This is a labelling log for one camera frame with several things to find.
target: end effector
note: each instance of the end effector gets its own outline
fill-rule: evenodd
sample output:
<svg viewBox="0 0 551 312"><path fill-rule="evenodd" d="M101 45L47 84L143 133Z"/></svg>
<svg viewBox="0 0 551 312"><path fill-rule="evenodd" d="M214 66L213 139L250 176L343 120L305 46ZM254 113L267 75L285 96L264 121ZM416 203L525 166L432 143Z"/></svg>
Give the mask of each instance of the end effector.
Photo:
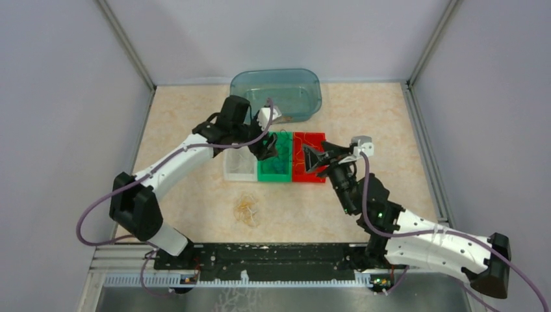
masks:
<svg viewBox="0 0 551 312"><path fill-rule="evenodd" d="M250 124L247 125L245 124L245 118L249 109L252 108L247 99L240 96L229 96L225 99L220 112L211 115L207 121L200 123L192 132L207 138L207 142L211 144L231 145L249 142L261 135L266 129L270 113L272 113L270 106L266 104L251 118ZM276 106L273 106L272 122L279 117L281 117L281 112ZM261 161L277 156L276 141L277 135L275 133L267 133L248 147L251 153ZM223 150L223 148L214 148L214 157Z"/></svg>

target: floor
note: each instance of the floor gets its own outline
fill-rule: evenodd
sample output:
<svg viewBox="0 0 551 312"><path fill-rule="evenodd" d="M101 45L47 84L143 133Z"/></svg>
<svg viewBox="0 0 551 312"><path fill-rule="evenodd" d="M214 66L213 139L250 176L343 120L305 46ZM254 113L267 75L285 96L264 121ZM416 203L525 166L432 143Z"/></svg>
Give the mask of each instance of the floor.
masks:
<svg viewBox="0 0 551 312"><path fill-rule="evenodd" d="M139 171L167 154L197 124L218 112L228 85L160 86L147 121ZM273 130L324 132L328 141L348 145L351 137L373 138L371 171L390 190L390 200L436 221L413 128L398 83L322 85L322 108L302 123ZM369 235L345 214L325 184L224 181L219 155L180 181L160 201L165 221L194 242L366 242ZM358 162L358 178L364 165ZM236 218L245 192L257 200L256 226ZM122 228L117 236L126 234Z"/></svg>

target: blue transparent container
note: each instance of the blue transparent container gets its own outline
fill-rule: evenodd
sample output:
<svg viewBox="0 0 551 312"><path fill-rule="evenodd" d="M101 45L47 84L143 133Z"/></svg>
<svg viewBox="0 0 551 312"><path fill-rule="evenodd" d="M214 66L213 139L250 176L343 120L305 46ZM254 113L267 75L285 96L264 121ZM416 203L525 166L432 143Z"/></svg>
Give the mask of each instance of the blue transparent container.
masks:
<svg viewBox="0 0 551 312"><path fill-rule="evenodd" d="M231 81L229 93L248 99L253 115L272 98L283 115L280 122L306 121L322 106L318 76L301 68L242 72Z"/></svg>

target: metal frame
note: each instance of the metal frame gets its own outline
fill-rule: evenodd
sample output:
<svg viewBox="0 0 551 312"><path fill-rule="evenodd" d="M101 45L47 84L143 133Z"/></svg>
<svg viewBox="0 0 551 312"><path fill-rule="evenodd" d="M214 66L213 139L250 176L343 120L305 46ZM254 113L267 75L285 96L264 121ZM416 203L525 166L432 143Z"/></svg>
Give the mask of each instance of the metal frame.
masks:
<svg viewBox="0 0 551 312"><path fill-rule="evenodd" d="M153 98L155 96L157 85L155 85L155 83L151 79L146 67L140 60L123 27L120 25L118 19L116 18L109 4L107 3L107 0L94 0L94 2L105 17L107 23L110 25L113 35L117 38L117 41L120 43L122 49L125 51L130 62L135 67L136 72L142 78L146 86L151 90L151 97L149 101L150 109ZM454 226L453 215L448 205L448 198L446 196L446 191L442 182L439 167L437 165L437 161L431 147L431 142L426 130L426 126L424 124L422 111L415 95L415 83L417 82L423 69L426 67L426 64L429 62L450 20L457 12L457 9L462 2L463 0L450 0L448 6L446 7L446 10L444 11L444 14L442 15L442 18L440 19L436 29L431 35L431 38L427 43L423 54L418 60L410 78L406 81L398 81L401 82L404 99L413 126L413 130L415 132L415 138L421 154L421 160L427 177L429 190L431 192L431 197L436 208L438 222L441 224L446 224L450 227ZM140 141L145 131L147 117L149 116L149 109L146 114L146 119L144 120L142 132L138 137L138 142L136 143L136 151L133 155L133 163L135 163L138 155ZM144 263L144 255L145 253L151 251L151 249L152 248L150 246L145 244L115 244L112 246L102 246L96 248L96 252L90 265L88 277L86 279L86 283L83 289L83 295L81 297L81 301L79 303L77 311L95 311L100 299L101 289L108 275L113 274L114 272L118 274L136 274L137 272L140 272L140 269L142 268L142 265ZM428 272L418 269L412 269L411 271L412 273ZM150 262L146 265L145 273L150 274L152 272L156 271L153 269L153 262ZM173 270L168 272L181 274L192 273L189 270ZM365 273L384 274L387 273L387 271L369 270L369 272ZM471 311L485 311L485 308L482 305L474 301L471 297L467 295L465 296L468 300Z"/></svg>

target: plastic container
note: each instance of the plastic container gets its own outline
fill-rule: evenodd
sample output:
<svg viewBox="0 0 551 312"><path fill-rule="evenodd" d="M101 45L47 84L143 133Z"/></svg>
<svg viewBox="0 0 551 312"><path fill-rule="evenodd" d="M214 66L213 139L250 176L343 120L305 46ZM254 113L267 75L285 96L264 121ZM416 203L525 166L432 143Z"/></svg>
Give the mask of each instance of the plastic container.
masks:
<svg viewBox="0 0 551 312"><path fill-rule="evenodd" d="M325 167L318 168L316 172L311 174L306 173L304 162L304 152L302 144L312 146L318 151L322 151L322 141L326 139L325 133L308 133L295 132L293 133L293 158L292 158L292 177L293 182L310 182L310 183L325 183L324 177L316 177L316 174L323 171Z"/></svg>
<svg viewBox="0 0 551 312"><path fill-rule="evenodd" d="M247 147L226 149L223 154L226 181L258 181L257 159Z"/></svg>
<svg viewBox="0 0 551 312"><path fill-rule="evenodd" d="M276 132L277 157L258 162L258 181L291 182L292 171L292 133Z"/></svg>
<svg viewBox="0 0 551 312"><path fill-rule="evenodd" d="M272 98L283 115L278 122L303 122L322 106L318 76L301 68L242 72L231 81L229 93L248 99L253 116Z"/></svg>

